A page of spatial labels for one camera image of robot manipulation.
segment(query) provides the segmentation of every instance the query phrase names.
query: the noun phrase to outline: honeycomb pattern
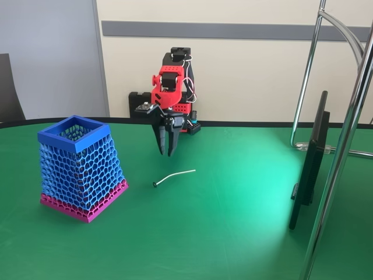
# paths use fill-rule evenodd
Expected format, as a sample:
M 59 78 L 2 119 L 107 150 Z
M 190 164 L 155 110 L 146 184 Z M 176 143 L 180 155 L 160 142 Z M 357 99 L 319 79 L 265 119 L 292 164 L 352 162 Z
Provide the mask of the honeycomb pattern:
M 73 125 L 72 127 L 66 129 L 65 131 L 62 131 L 59 136 L 65 137 L 71 141 L 76 141 L 80 137 L 86 135 L 91 130 L 85 127 L 82 127 L 81 125 Z
M 76 126 L 67 130 L 63 133 L 72 140 L 88 131 Z M 40 144 L 40 165 L 42 193 L 82 211 L 105 200 L 124 179 L 110 134 L 79 153 Z
M 74 218 L 78 218 L 84 222 L 90 222 L 91 219 L 94 218 L 95 214 L 98 215 L 102 208 L 104 208 L 107 204 L 110 204 L 111 201 L 116 199 L 116 196 L 120 195 L 120 193 L 125 191 L 127 188 L 128 185 L 126 180 L 121 181 L 118 185 L 111 189 L 109 193 L 105 195 L 105 197 L 97 201 L 95 205 L 91 207 L 90 211 L 84 210 L 81 207 L 76 207 L 71 203 L 61 201 L 60 199 L 56 199 L 50 195 L 41 194 L 41 201 L 43 204 L 51 206 L 52 208 L 64 212 L 65 214 L 68 214 Z

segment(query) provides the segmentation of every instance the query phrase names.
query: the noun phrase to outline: chrome pole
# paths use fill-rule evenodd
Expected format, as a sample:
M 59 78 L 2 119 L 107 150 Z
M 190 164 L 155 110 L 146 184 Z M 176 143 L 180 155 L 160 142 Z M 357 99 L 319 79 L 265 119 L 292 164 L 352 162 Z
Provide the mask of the chrome pole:
M 342 132 L 339 136 L 338 145 L 335 150 L 332 166 L 330 167 L 325 189 L 322 194 L 320 207 L 316 216 L 311 239 L 308 243 L 304 265 L 301 270 L 300 280 L 308 280 L 315 261 L 316 253 L 320 247 L 320 239 L 325 229 L 325 223 L 329 216 L 330 208 L 334 199 L 336 186 L 342 175 L 344 164 L 349 154 L 351 142 L 356 130 L 358 119 L 364 105 L 365 97 L 373 74 L 373 24 L 370 31 L 363 59 L 361 61 L 353 95 L 344 119 Z
M 322 11 L 322 10 L 324 11 L 325 2 L 326 2 L 326 0 L 321 0 L 320 1 L 319 11 Z M 295 112 L 295 117 L 294 117 L 294 122 L 293 122 L 293 128 L 291 130 L 290 145 L 292 147 L 294 147 L 294 148 L 296 148 L 296 145 L 294 143 L 295 131 L 297 130 L 297 127 L 298 127 L 299 116 L 300 116 L 301 110 L 302 110 L 302 105 L 303 105 L 303 99 L 304 99 L 304 95 L 305 95 L 305 90 L 307 88 L 308 78 L 309 78 L 309 74 L 311 72 L 312 62 L 314 60 L 317 39 L 319 37 L 319 31 L 320 31 L 320 27 L 321 27 L 321 21 L 322 21 L 322 16 L 320 16 L 318 14 L 317 15 L 317 19 L 316 19 L 315 29 L 314 29 L 314 35 L 312 37 L 311 48 L 309 49 L 308 60 L 307 60 L 307 64 L 306 64 L 306 67 L 305 67 L 305 72 L 304 72 L 304 77 L 303 77 L 303 83 L 302 83 L 301 93 L 300 93 L 299 99 L 298 99 L 297 111 Z

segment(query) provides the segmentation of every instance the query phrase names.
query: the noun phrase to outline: red robot arm part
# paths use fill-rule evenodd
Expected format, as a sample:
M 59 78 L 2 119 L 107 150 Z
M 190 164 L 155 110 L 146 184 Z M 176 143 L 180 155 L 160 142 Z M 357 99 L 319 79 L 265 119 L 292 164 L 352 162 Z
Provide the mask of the red robot arm part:
M 163 74 L 176 74 L 175 88 L 162 89 Z M 184 68 L 182 66 L 162 66 L 158 76 L 153 76 L 152 103 L 158 104 L 161 109 L 168 109 L 181 100 L 182 83 L 184 80 Z

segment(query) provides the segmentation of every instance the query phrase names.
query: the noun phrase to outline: black monitor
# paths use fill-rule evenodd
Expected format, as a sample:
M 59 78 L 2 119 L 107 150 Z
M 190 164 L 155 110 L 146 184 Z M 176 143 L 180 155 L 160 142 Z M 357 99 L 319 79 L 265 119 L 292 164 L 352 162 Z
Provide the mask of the black monitor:
M 294 205 L 290 216 L 290 229 L 294 229 L 297 224 L 301 205 L 311 204 L 314 196 L 315 183 L 325 150 L 326 136 L 328 134 L 329 112 L 325 111 L 327 96 L 328 92 L 323 91 L 312 134 L 309 139 L 301 177 L 299 183 L 295 184 L 291 195 L 291 199 L 294 200 Z

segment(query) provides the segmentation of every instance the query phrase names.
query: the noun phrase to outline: table surface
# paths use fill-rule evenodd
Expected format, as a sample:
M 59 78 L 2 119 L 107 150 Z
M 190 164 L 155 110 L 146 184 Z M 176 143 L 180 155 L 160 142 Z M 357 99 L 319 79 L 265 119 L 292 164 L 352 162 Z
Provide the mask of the table surface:
M 150 126 L 111 124 L 129 188 L 85 224 L 39 203 L 37 132 L 49 125 L 0 129 L 0 279 L 298 279 L 333 155 L 289 231 L 305 157 L 289 147 L 290 128 L 203 127 L 169 158 Z M 339 133 L 329 129 L 328 144 Z M 297 140 L 310 134 L 300 128 Z M 372 151 L 372 141 L 358 129 L 352 148 Z M 348 158 L 312 280 L 371 279 L 372 170 Z

